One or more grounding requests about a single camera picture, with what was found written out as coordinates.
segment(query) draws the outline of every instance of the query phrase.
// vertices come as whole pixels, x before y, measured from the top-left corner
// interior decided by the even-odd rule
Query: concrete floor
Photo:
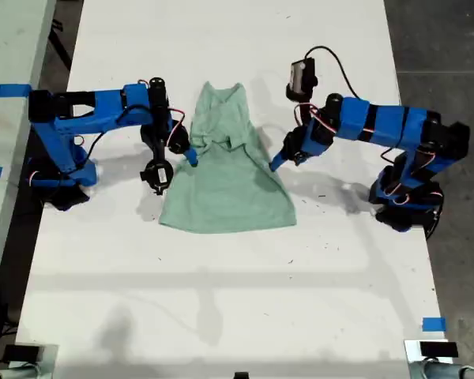
[[[461,121],[472,128],[469,156],[435,178],[445,191],[446,204],[428,245],[448,337],[458,342],[461,362],[474,366],[474,0],[385,0],[385,4],[402,103],[436,110],[445,124]],[[64,24],[61,39],[70,53],[80,15],[81,1],[58,0],[55,16]],[[48,46],[40,87],[64,91],[67,81],[65,67]],[[34,138],[29,145],[35,148]],[[3,283],[11,275],[22,283],[5,294],[16,310],[21,309],[28,280],[25,266],[29,268],[40,221],[28,188],[20,192],[0,275]],[[22,238],[18,246],[20,233],[29,241]],[[24,261],[30,260],[27,265],[14,264],[18,250]]]

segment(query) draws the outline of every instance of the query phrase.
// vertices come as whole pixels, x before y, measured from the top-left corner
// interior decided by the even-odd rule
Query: white table
[[[273,154],[294,126],[290,63],[320,43],[361,96],[398,103],[382,0],[86,0],[69,89],[160,76],[193,114],[205,81],[241,81]],[[314,102],[348,94],[315,56]],[[59,345],[58,378],[408,377],[403,340],[443,334],[421,332],[439,315],[423,231],[393,231],[361,199],[381,150],[337,141],[282,167],[296,227],[195,235],[158,225],[138,128],[109,133],[90,202],[43,215],[17,341]]]
[[[54,0],[0,0],[0,84],[39,83]],[[0,99],[0,262],[30,125],[26,99]]]

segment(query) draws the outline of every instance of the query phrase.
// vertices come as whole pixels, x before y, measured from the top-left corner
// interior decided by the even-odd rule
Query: cable
[[[312,53],[313,51],[318,50],[318,49],[322,49],[322,50],[328,51],[328,52],[335,58],[335,60],[336,60],[337,63],[339,64],[340,71],[342,72],[342,76],[344,77],[344,80],[346,81],[346,84],[348,85],[349,90],[351,91],[351,93],[353,94],[353,96],[354,96],[355,98],[359,99],[360,96],[356,95],[355,90],[354,90],[353,87],[351,86],[351,83],[349,82],[348,76],[346,75],[346,72],[344,71],[344,67],[342,66],[342,63],[340,62],[339,57],[337,57],[337,54],[335,54],[335,53],[332,51],[332,49],[330,49],[330,48],[327,47],[327,46],[322,46],[322,45],[315,46],[315,47],[311,48],[311,49],[306,53],[306,55],[304,56],[304,59],[307,59],[307,57],[309,56],[310,53]]]
[[[168,144],[170,143],[171,141],[171,137],[174,135],[174,132],[175,130],[177,129],[177,127],[179,125],[182,124],[182,120],[184,120],[184,118],[186,117],[186,113],[184,113],[183,111],[179,110],[179,109],[175,109],[175,108],[168,108],[169,111],[174,111],[174,112],[179,112],[180,114],[182,114],[182,117],[179,121],[177,121],[177,124],[175,124],[175,126],[172,128],[172,131],[171,133],[168,135],[168,138],[167,138],[167,142],[165,143],[165,147],[168,148]]]
[[[72,171],[69,171],[69,172],[66,172],[66,173],[62,173],[62,176],[67,176],[67,175],[73,174],[73,173],[76,172],[76,171],[82,170],[82,169],[84,168],[86,162],[89,161],[89,157],[90,157],[90,155],[92,154],[93,149],[95,148],[96,143],[99,141],[100,138],[103,137],[104,134],[105,134],[105,132],[102,132],[102,133],[100,133],[100,134],[98,135],[97,138],[95,138],[95,140],[93,141],[92,145],[89,147],[88,154],[87,154],[86,157],[82,160],[82,162],[76,163],[76,168],[74,168]]]

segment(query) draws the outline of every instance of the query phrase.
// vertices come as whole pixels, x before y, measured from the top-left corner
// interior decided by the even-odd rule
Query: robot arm
[[[92,110],[73,116],[73,106],[82,104]],[[74,142],[78,135],[100,133],[95,144],[110,130],[141,126],[141,139],[153,155],[141,172],[141,179],[158,195],[168,188],[173,176],[164,154],[167,143],[171,151],[184,154],[192,166],[197,165],[197,155],[190,147],[182,120],[172,119],[165,82],[160,78],[153,78],[148,84],[128,84],[121,90],[54,95],[32,91],[28,107],[32,127],[49,155],[47,159],[31,159],[29,182],[44,201],[58,209],[67,210],[88,200],[79,185],[93,186],[97,182],[95,164],[89,159],[94,145],[86,152]]]
[[[386,152],[382,154],[393,166],[385,167],[378,176],[369,202],[384,205],[376,215],[379,221],[399,231],[420,224],[429,236],[443,202],[438,183],[430,179],[467,155],[469,128],[458,122],[444,126],[439,114],[424,109],[377,106],[339,94],[328,96],[325,106],[317,108],[309,103],[317,83],[313,58],[292,64],[286,94],[299,103],[301,121],[297,119],[298,126],[285,137],[284,147],[270,164],[271,170],[287,160],[299,165],[320,156],[334,137],[378,144],[389,148],[386,152],[402,149],[404,152],[393,162],[384,158]]]

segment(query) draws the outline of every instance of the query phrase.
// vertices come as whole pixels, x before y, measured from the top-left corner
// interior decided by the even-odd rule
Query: green cloth
[[[230,233],[296,224],[295,208],[250,122],[241,84],[198,98],[190,132],[198,166],[176,168],[160,223],[196,233]]]

